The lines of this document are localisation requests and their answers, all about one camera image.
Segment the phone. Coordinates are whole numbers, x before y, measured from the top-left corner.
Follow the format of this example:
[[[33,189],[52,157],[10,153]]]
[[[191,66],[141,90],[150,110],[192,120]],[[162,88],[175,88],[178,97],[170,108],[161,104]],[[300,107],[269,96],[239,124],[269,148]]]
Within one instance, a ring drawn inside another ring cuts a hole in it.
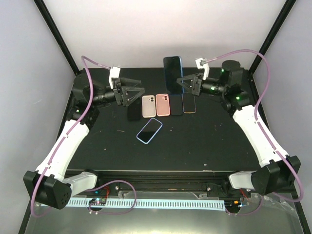
[[[136,135],[137,140],[147,145],[155,137],[155,135],[162,128],[163,123],[156,118],[151,118],[144,127]]]
[[[170,115],[170,103],[168,94],[156,95],[156,115],[165,117]]]
[[[136,100],[127,109],[127,119],[129,121],[139,121],[141,119],[141,101]]]
[[[156,101],[154,95],[146,95],[142,97],[142,116],[144,118],[152,118],[156,116]]]

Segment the black smartphone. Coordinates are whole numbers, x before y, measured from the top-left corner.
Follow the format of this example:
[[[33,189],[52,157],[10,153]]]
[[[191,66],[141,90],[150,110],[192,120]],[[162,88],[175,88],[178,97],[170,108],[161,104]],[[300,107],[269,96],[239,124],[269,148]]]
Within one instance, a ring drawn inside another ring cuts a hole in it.
[[[183,114],[182,95],[169,95],[170,111],[173,116]]]
[[[194,114],[196,112],[195,97],[191,93],[183,93],[182,101],[185,114]]]

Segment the blue smartphone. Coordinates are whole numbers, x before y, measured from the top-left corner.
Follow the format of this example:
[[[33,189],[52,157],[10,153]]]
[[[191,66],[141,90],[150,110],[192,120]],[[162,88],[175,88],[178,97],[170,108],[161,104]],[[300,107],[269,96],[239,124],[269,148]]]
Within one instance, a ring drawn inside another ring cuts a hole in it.
[[[164,57],[164,77],[168,94],[181,95],[183,87],[177,83],[182,75],[182,60],[180,56]]]

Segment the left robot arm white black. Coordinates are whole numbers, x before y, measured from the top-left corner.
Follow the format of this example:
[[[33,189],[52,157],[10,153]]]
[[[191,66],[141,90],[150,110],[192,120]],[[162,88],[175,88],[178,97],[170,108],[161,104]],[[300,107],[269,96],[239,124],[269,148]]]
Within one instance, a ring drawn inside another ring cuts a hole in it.
[[[109,82],[107,86],[101,81],[92,81],[87,74],[75,77],[73,107],[59,138],[45,160],[23,177],[31,205],[41,203],[60,210],[74,195],[87,190],[95,195],[104,191],[105,183],[94,171],[69,178],[65,173],[79,145],[94,126],[99,107],[110,102],[129,106],[145,92],[140,80],[109,78]]]

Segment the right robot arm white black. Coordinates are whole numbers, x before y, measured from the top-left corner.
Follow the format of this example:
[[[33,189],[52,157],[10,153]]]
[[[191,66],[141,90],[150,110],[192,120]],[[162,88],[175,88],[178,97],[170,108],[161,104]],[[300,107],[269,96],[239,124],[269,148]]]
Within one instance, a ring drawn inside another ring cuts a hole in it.
[[[234,196],[239,189],[253,190],[261,195],[270,194],[291,186],[298,177],[301,162],[280,146],[251,104],[248,92],[242,89],[244,68],[235,60],[222,63],[218,78],[209,78],[209,66],[202,58],[196,60],[202,73],[184,76],[176,80],[188,93],[199,96],[206,93],[219,96],[222,107],[241,128],[251,144],[260,169],[240,171],[229,175],[222,183],[222,192]]]

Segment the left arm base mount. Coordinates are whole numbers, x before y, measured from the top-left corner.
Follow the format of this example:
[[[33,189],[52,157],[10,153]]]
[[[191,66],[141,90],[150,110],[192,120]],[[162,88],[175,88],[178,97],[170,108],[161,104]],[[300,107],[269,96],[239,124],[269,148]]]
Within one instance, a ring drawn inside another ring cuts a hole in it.
[[[119,180],[113,180],[110,182],[107,182],[103,185],[98,185],[95,188],[87,189],[83,191],[84,193],[93,193],[95,195],[109,195],[111,189],[115,189],[115,186],[120,183]]]

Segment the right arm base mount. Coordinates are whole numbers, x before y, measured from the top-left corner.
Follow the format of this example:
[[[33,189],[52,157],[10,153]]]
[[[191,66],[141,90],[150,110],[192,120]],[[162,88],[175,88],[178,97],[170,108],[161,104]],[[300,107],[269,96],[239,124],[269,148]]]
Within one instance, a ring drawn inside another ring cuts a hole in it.
[[[241,197],[251,197],[251,192],[244,189],[234,189],[229,183],[206,183],[206,192],[210,197],[218,198],[241,198]]]

